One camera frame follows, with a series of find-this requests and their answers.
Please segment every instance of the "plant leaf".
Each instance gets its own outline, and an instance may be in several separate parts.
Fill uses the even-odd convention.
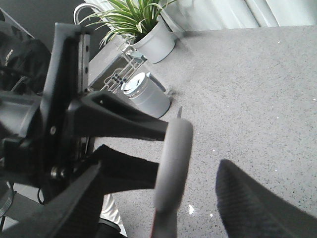
[[[136,27],[137,27],[137,29],[138,29],[138,31],[140,32],[140,33],[143,33],[143,30],[142,30],[142,26],[143,26],[143,24],[142,24],[142,21],[140,21],[137,25],[136,25]]]

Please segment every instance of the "backpack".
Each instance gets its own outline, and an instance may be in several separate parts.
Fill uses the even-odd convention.
[[[41,41],[0,20],[0,90],[40,94],[50,59]]]

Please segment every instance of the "cable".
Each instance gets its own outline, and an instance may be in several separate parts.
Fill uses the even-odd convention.
[[[2,216],[1,222],[0,222],[0,233],[3,231],[4,221],[5,221],[5,216]]]

